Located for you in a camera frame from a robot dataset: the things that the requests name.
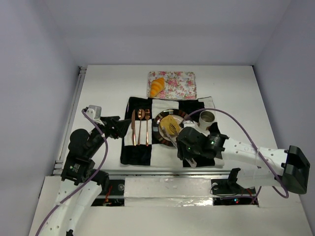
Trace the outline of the sliced bread piece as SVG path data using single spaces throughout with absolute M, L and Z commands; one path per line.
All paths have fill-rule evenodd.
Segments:
M 177 123 L 177 121 L 171 116 L 171 115 L 167 115 L 166 117 L 164 117 L 161 121 L 160 121 L 160 126 L 161 128 L 165 128 L 166 132 L 170 135 L 175 135 L 175 132 L 173 131 L 173 129 L 171 129 L 171 126 L 174 126 L 174 130 L 179 133 L 180 131 L 180 126 Z

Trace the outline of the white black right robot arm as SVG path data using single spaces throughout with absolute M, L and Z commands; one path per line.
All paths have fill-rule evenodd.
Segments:
M 310 163 L 297 146 L 288 149 L 253 147 L 224 134 L 208 136 L 193 127 L 185 127 L 177 137 L 178 158 L 193 161 L 197 158 L 232 160 L 255 166 L 244 170 L 233 168 L 228 184 L 250 188 L 256 186 L 280 186 L 288 192 L 307 193 Z

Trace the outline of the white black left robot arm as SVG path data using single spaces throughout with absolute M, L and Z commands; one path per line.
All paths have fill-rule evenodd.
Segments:
M 91 132 L 77 129 L 70 135 L 54 207 L 36 231 L 37 236 L 72 236 L 97 196 L 111 189 L 109 174 L 95 168 L 92 157 L 108 144 L 107 138 L 123 138 L 131 120 L 114 116 L 89 121 L 94 125 Z

